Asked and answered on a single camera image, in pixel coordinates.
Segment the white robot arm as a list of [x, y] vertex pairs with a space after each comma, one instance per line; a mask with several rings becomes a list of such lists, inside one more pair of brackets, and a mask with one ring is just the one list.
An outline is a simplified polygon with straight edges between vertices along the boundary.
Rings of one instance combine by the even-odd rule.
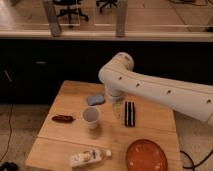
[[134, 94], [213, 126], [213, 86], [147, 76], [133, 67], [133, 58], [119, 52], [100, 69], [99, 80], [112, 103]]

